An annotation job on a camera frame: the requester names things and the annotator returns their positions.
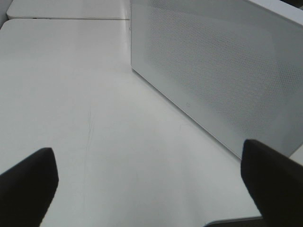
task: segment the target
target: perforated mesh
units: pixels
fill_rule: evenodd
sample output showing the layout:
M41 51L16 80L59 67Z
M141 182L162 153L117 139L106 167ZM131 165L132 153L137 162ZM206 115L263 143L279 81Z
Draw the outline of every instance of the perforated mesh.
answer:
M226 22L159 8L148 17L148 60L247 138L263 134L303 84L302 69L265 56Z
M302 144L302 25L249 0L132 7L133 68L235 154L245 139Z

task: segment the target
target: scratch mark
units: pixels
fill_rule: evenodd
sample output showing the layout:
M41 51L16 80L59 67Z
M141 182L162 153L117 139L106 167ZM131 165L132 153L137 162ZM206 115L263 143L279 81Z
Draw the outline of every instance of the scratch mark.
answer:
M85 148L85 157L84 157L84 182L83 182L83 209L85 211L86 207L86 199L85 199L85 191L86 191L86 174L87 174L87 158L88 152L90 150L93 134L94 134L94 117L91 116L91 107L89 108L89 116L88 116L88 125L89 125L89 132L88 132L88 139Z

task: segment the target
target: table surface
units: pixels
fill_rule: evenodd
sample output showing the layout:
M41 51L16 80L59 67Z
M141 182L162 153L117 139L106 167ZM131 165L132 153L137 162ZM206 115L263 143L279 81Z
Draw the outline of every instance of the table surface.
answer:
M13 0L9 19L129 19L130 0Z
M129 37L129 21L4 24L0 172L54 149L60 181L43 227L258 216L240 160L132 71Z

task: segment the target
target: perforated metal panel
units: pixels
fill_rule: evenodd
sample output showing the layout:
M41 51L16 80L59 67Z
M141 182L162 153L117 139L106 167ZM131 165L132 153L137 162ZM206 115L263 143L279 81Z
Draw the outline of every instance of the perforated metal panel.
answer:
M249 1L133 0L132 67L239 157L302 144L302 57L302 25Z

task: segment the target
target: black rubber pad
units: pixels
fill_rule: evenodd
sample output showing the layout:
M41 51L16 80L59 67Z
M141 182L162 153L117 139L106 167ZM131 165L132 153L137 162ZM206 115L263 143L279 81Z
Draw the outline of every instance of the black rubber pad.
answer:
M290 5L298 7L298 8L303 6L303 0L281 0L281 1L286 2Z
M303 167L256 140L244 143L242 179L268 227L303 226Z
M0 226L38 227L58 182L51 148L35 152L0 175Z

